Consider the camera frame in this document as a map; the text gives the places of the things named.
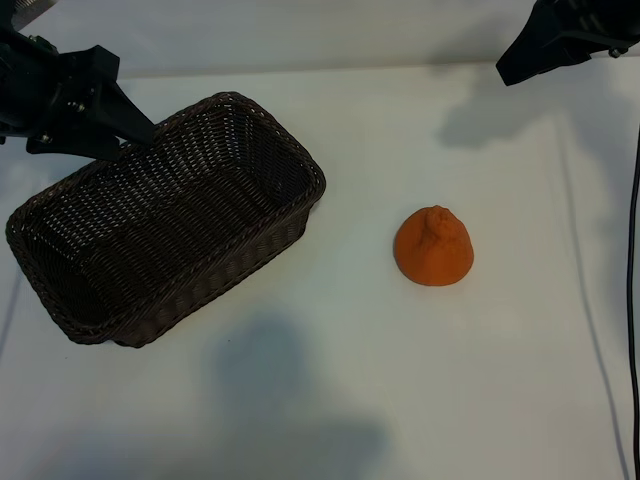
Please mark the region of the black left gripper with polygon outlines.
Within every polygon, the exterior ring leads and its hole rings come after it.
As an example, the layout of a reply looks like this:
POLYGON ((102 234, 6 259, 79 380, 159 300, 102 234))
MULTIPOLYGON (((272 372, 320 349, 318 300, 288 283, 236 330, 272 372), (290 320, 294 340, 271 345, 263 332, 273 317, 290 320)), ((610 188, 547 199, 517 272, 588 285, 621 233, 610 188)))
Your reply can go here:
POLYGON ((1 141, 31 154, 117 161, 120 139, 152 143, 155 126, 116 83, 119 58, 101 46, 59 53, 40 36, 1 29, 1 141))

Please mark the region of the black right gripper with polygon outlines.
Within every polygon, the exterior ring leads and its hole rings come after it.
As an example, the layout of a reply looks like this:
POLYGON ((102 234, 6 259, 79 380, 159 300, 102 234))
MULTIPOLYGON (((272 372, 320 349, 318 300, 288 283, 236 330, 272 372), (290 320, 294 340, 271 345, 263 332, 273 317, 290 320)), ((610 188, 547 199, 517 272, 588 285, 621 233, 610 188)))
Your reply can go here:
POLYGON ((584 63, 590 53, 624 55, 639 43, 639 1, 542 1, 498 60, 505 85, 584 63))

